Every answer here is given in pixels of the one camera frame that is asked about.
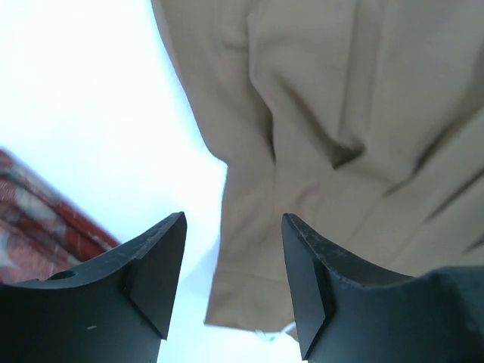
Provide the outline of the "tan skirt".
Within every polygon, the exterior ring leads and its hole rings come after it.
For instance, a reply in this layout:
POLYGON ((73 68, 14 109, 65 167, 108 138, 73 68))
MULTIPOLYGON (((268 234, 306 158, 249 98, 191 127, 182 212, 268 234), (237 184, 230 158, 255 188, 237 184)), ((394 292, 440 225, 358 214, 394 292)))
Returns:
POLYGON ((226 163, 205 323, 293 320, 281 218, 419 275, 483 262, 481 1, 155 1, 226 163))

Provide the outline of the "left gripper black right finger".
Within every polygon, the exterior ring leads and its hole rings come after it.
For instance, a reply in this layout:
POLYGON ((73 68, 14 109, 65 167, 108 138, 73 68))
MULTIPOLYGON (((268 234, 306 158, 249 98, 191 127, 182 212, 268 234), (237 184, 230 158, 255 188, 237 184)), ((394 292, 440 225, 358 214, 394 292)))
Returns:
POLYGON ((482 266, 411 277, 350 253, 294 214, 281 229, 303 360, 483 360, 482 266))

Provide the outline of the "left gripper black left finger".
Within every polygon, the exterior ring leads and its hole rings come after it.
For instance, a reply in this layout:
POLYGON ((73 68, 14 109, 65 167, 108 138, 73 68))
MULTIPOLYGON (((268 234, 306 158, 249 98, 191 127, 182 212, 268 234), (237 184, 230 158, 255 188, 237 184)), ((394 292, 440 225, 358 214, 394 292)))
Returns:
POLYGON ((45 281, 1 287, 3 362, 155 362, 169 332, 187 233, 173 213, 45 281))

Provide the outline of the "red plaid skirt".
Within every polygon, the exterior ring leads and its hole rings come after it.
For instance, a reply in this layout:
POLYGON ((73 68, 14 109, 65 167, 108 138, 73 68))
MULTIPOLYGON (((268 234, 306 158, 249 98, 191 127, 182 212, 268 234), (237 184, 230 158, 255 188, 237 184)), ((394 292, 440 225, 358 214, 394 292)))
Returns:
POLYGON ((1 151, 1 282, 46 280, 119 246, 97 223, 1 151))

